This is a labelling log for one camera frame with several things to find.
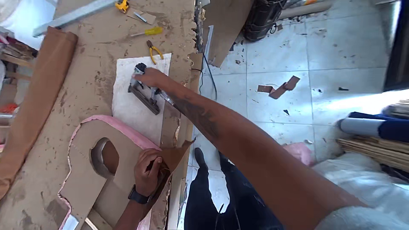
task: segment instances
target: tattoo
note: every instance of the tattoo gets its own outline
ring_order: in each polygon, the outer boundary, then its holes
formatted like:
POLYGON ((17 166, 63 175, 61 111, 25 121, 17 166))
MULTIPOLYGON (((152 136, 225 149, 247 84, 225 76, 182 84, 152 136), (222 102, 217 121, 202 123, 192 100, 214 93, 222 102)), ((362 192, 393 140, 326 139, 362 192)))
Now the tattoo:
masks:
POLYGON ((202 132, 204 135, 210 138, 218 138, 217 123, 212 121, 214 113, 210 110, 192 104, 188 98, 178 98, 176 95, 169 93, 173 102, 178 106, 180 112, 182 112, 192 123, 202 132))

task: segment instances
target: workbench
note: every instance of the workbench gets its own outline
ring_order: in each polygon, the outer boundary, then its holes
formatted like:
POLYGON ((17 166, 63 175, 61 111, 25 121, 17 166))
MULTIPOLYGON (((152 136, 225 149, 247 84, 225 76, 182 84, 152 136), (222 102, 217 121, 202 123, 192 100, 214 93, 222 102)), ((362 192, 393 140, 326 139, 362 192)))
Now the workbench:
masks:
MULTIPOLYGON (((91 1, 60 0, 54 18, 91 1)), ((195 1, 139 0, 130 1, 130 5, 155 15, 154 25, 127 17, 112 6, 63 28, 78 36, 74 57, 44 128, 0 203, 0 229, 48 230, 61 225, 67 208, 57 198, 57 193, 69 172, 68 143, 74 129, 85 118, 95 114, 112 115, 117 59, 149 56, 146 45, 149 39, 162 53, 172 53, 169 76, 185 85, 190 84, 192 62, 188 55, 196 52, 193 40, 196 34, 192 31, 196 28, 193 20, 195 1), (156 25, 164 28, 162 34, 129 36, 156 25)), ((177 144, 181 120, 186 119, 167 104, 161 148, 177 144)), ((169 190, 170 187, 165 187, 152 209, 150 229, 165 226, 169 190)))

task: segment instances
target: yellow-handled pliers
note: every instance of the yellow-handled pliers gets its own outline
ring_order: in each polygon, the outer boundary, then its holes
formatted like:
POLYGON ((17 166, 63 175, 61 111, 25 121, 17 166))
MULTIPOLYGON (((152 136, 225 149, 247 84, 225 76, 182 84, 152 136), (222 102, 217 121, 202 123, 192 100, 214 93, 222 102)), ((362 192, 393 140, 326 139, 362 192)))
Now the yellow-handled pliers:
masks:
POLYGON ((153 56, 152 56, 152 49, 156 50, 159 53, 161 59, 163 59, 163 55, 159 51, 158 48, 156 48, 155 46, 152 45, 152 42, 150 40, 148 40, 146 43, 148 44, 148 47, 149 47, 149 54, 151 55, 152 62, 153 62, 153 64, 156 65, 156 61, 153 59, 153 56))

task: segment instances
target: black watch strap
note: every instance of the black watch strap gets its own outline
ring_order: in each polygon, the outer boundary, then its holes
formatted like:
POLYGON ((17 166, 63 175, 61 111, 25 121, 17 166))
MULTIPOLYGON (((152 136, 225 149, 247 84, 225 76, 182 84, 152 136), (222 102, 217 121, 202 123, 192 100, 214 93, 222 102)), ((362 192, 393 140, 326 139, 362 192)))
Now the black watch strap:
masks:
POLYGON ((149 200, 149 196, 144 196, 139 194, 136 190, 135 190, 135 185, 133 185, 132 190, 129 193, 128 199, 130 200, 134 200, 140 204, 146 204, 149 200))

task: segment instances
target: person's arm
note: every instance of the person's arm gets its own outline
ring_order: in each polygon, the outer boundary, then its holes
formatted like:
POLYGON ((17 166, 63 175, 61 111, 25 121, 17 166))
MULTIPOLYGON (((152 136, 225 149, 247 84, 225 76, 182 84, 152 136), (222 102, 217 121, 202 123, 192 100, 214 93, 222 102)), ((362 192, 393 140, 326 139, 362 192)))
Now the person's arm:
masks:
MULTIPOLYGON (((162 163, 162 157, 159 157, 158 153, 159 151, 156 149, 145 149, 139 154, 134 175, 135 191, 141 195, 150 196, 156 188, 157 174, 162 163), (148 170, 147 167, 151 161, 154 161, 153 166, 151 170, 148 170)), ((144 210, 145 205, 129 200, 114 230, 135 230, 142 220, 144 210)))
POLYGON ((314 229, 336 209, 365 206, 288 154, 266 132, 233 110, 152 68, 135 78, 164 90, 199 131, 238 167, 288 229, 314 229))

